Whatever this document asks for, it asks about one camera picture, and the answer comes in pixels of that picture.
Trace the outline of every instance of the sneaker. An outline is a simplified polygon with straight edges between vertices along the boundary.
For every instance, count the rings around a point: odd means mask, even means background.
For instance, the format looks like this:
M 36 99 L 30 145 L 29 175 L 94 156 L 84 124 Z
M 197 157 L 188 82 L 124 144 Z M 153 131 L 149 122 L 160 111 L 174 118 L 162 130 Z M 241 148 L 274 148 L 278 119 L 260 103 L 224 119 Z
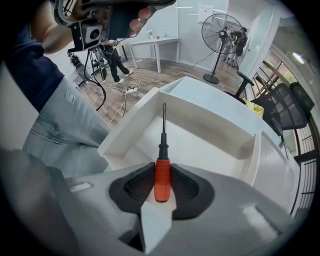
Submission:
M 130 76 L 133 73 L 132 69 L 129 70 L 129 74 L 125 74 L 124 76 L 127 78 L 128 76 Z
M 114 82 L 115 85 L 122 84 L 125 80 L 123 78 L 120 79 L 119 82 Z

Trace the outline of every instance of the white label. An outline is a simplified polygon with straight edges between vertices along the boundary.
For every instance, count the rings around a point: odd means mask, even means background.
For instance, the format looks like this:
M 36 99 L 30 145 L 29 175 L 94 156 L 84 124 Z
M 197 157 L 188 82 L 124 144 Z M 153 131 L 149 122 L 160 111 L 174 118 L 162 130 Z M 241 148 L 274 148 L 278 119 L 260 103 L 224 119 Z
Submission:
M 214 14 L 213 5 L 199 4 L 198 22 L 205 22 L 205 20 Z

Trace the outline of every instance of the ceiling light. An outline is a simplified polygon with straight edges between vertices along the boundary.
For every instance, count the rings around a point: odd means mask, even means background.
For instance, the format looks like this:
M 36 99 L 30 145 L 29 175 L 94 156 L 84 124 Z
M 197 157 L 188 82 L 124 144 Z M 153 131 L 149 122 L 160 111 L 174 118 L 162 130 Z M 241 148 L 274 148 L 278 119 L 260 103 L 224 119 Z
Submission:
M 213 9 L 213 10 L 217 11 L 217 12 L 225 13 L 225 11 L 223 11 L 223 10 L 218 10 L 218 9 Z
M 298 62 L 300 62 L 301 64 L 305 64 L 305 61 L 304 61 L 304 59 L 298 54 L 298 53 L 293 53 L 293 56 L 296 58 L 296 60 L 298 61 Z

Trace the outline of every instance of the black cable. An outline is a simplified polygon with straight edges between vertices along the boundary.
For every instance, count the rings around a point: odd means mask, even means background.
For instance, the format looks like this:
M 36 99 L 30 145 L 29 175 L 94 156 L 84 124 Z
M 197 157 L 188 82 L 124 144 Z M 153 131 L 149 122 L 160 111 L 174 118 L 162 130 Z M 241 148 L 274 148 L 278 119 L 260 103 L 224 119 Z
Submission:
M 98 111 L 98 110 L 103 106 L 103 104 L 105 104 L 106 99 L 107 99 L 107 94 L 106 94 L 106 90 L 103 88 L 103 86 L 102 86 L 98 81 L 95 82 L 95 81 L 89 79 L 89 78 L 87 77 L 87 75 L 86 75 L 86 70 L 87 70 L 87 64 L 88 64 L 89 55 L 90 55 L 90 52 L 89 52 L 89 50 L 88 50 L 88 54 L 86 55 L 86 60 L 85 60 L 85 64 L 84 64 L 84 77 L 85 77 L 88 81 L 96 84 L 97 86 L 99 86 L 99 87 L 102 89 L 103 101 L 102 101 L 102 104 L 96 109 L 96 111 Z
M 96 78 L 96 74 L 95 74 L 95 68 L 94 68 L 94 61 L 93 61 L 93 57 L 92 57 L 92 52 L 90 51 L 89 53 L 90 53 L 91 67 L 92 67 L 92 71 L 93 71 L 93 78 L 94 78 L 94 80 L 95 80 L 97 83 L 99 83 L 98 80 L 97 80 L 97 78 Z

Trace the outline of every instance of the dark blue shirt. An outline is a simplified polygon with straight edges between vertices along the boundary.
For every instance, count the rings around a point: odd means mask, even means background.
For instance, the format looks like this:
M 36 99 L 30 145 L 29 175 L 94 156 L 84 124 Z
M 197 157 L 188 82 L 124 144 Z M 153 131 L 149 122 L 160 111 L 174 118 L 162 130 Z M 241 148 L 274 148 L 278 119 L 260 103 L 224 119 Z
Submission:
M 64 77 L 44 53 L 42 44 L 30 37 L 28 26 L 25 26 L 16 35 L 5 57 L 13 79 L 38 112 Z

